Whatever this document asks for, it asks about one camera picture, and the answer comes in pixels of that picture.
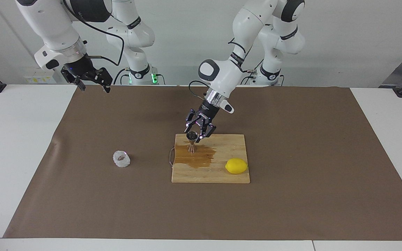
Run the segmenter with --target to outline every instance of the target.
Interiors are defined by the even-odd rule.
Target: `table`
[[[402,178],[402,99],[389,89],[351,90]],[[0,238],[74,91],[71,85],[10,85],[0,94]],[[402,242],[0,239],[0,250],[183,250],[187,246],[191,250],[402,250]]]

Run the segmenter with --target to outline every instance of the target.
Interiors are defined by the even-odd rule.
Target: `yellow lemon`
[[[240,174],[247,170],[247,163],[242,159],[229,159],[226,170],[232,174]]]

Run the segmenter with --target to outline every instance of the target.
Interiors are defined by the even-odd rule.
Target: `green indicator light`
[[[153,80],[153,84],[158,83],[158,78],[156,77],[156,74],[152,74],[152,75],[151,75],[151,78],[152,78],[152,80]]]

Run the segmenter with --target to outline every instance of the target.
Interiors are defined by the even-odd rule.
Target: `water stain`
[[[174,163],[187,164],[190,167],[210,167],[212,159],[216,153],[214,148],[205,145],[196,144],[195,153],[190,153],[187,151],[189,142],[187,145],[178,145],[174,147],[175,159]]]

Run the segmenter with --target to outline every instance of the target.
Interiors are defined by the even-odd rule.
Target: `brown tablecloth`
[[[236,89],[214,124],[245,135],[250,184],[172,184],[201,101],[112,89],[75,92],[5,238],[402,240],[402,180],[349,89]]]

